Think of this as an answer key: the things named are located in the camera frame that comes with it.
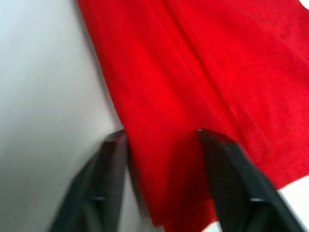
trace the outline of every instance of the red towel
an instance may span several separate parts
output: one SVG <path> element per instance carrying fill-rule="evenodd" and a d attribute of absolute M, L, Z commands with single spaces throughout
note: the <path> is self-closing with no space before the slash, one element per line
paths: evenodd
<path fill-rule="evenodd" d="M 214 221 L 198 128 L 275 184 L 309 174 L 309 12 L 298 0 L 79 0 L 153 223 Z"/>

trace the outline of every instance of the white backdrop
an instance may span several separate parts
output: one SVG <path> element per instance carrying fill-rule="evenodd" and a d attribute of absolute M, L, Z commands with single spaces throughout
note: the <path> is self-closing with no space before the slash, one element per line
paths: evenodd
<path fill-rule="evenodd" d="M 0 231 L 46 231 L 70 177 L 121 128 L 89 45 L 72 0 L 0 0 Z M 152 230 L 126 180 L 120 230 Z M 308 223 L 308 178 L 284 194 Z"/>

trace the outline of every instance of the white surface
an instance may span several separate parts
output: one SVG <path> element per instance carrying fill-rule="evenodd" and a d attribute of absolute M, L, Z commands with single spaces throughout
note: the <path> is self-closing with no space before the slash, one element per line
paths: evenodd
<path fill-rule="evenodd" d="M 0 0 L 0 231 L 46 231 L 70 176 L 120 128 L 85 35 L 72 0 Z M 284 194 L 308 223 L 308 181 Z M 128 176 L 121 218 L 122 232 L 153 230 Z"/>
<path fill-rule="evenodd" d="M 309 0 L 299 0 L 300 3 L 309 10 Z"/>

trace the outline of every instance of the red fabric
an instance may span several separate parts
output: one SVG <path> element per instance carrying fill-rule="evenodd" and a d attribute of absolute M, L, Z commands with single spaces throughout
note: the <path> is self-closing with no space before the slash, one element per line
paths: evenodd
<path fill-rule="evenodd" d="M 198 128 L 276 187 L 309 174 L 309 12 L 298 0 L 79 0 L 153 223 L 215 220 Z"/>

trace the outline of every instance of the red cloth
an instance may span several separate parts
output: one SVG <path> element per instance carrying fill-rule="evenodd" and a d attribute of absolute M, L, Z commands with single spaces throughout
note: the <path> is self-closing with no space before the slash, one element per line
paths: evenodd
<path fill-rule="evenodd" d="M 309 12 L 298 0 L 79 0 L 153 223 L 215 220 L 198 128 L 276 187 L 309 173 Z"/>

